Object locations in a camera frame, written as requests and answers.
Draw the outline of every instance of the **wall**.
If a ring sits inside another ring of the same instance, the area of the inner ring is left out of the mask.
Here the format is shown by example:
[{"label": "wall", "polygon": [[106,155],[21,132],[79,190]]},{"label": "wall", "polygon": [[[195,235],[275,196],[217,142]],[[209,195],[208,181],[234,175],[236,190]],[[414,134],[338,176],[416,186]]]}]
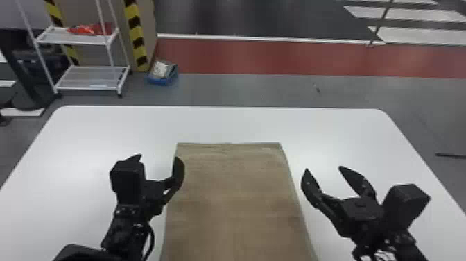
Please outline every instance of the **wall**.
[{"label": "wall", "polygon": [[[45,16],[43,0],[18,0],[33,28],[46,28],[49,19]],[[0,28],[26,28],[15,0],[0,0]]]}]

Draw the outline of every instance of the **metal shelf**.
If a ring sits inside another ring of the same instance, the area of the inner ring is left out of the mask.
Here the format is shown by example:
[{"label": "metal shelf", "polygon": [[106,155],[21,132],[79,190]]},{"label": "metal shelf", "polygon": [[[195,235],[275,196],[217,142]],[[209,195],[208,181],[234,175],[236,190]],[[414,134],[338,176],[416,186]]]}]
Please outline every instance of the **metal shelf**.
[{"label": "metal shelf", "polygon": [[67,29],[63,27],[49,26],[44,32],[37,36],[36,41],[40,44],[110,45],[119,34],[119,31],[118,28],[115,28],[113,33],[109,36],[76,35],[67,32]]},{"label": "metal shelf", "polygon": [[[32,39],[34,48],[39,56],[39,60],[44,68],[44,72],[50,83],[51,88],[55,94],[58,90],[116,90],[116,93],[121,97],[121,91],[126,77],[130,73],[130,62],[128,54],[126,53],[123,37],[117,27],[118,20],[115,15],[115,10],[111,0],[106,0],[110,13],[112,14],[113,24],[116,28],[112,31],[111,35],[106,35],[105,21],[103,19],[101,0],[94,0],[96,3],[98,20],[102,28],[104,28],[104,35],[76,35],[67,32],[66,28],[57,27],[49,15],[47,17],[50,21],[50,26],[42,32],[39,36],[35,37],[33,29],[29,24],[29,20],[24,12],[20,0],[15,0],[19,13],[24,20],[24,24],[28,29],[29,37]],[[126,66],[115,66],[112,57],[112,43],[117,38],[120,40],[121,49],[125,58]],[[100,45],[105,46],[110,66],[76,66],[69,56],[68,61],[70,67],[62,75],[60,80],[55,84],[50,74],[47,64],[45,63],[44,56],[40,50],[39,44],[60,44],[62,50],[66,53],[66,44],[70,45]]]},{"label": "metal shelf", "polygon": [[57,90],[116,90],[121,88],[130,67],[70,66],[57,82]]}]

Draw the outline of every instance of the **yellow and black striped pillar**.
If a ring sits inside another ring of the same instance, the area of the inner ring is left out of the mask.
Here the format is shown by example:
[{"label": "yellow and black striped pillar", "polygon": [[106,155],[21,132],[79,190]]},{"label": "yellow and black striped pillar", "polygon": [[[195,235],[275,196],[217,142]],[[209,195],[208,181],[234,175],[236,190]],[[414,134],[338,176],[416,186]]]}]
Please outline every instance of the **yellow and black striped pillar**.
[{"label": "yellow and black striped pillar", "polygon": [[136,0],[125,1],[125,16],[130,28],[130,41],[132,42],[132,52],[135,56],[137,71],[148,71],[149,60],[147,58],[144,34],[142,31],[141,18]]},{"label": "yellow and black striped pillar", "polygon": [[[54,0],[44,0],[45,1],[45,6],[47,11],[50,14],[50,18],[52,19],[52,22],[59,27],[63,27],[63,17],[62,13],[60,12],[60,9],[57,7],[55,4]],[[73,48],[73,46],[69,44],[64,45],[65,52],[67,53],[67,56],[71,59],[74,65],[79,65],[79,59],[78,59],[78,53],[76,53],[76,50]]]}]

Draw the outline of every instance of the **floor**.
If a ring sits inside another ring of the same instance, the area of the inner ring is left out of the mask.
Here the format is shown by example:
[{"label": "floor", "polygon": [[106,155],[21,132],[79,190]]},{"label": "floor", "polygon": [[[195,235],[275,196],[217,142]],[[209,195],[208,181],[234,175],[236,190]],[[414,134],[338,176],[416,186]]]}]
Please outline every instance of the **floor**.
[{"label": "floor", "polygon": [[394,0],[154,0],[160,37],[266,37],[382,40],[466,45],[466,1]]},{"label": "floor", "polygon": [[42,118],[16,118],[0,128],[0,184],[53,111],[63,105],[380,108],[466,210],[466,161],[434,155],[466,153],[465,84],[466,80],[434,78],[181,74],[173,86],[156,87],[146,84],[144,74],[135,74],[126,83],[123,99],[113,92],[65,93]]}]

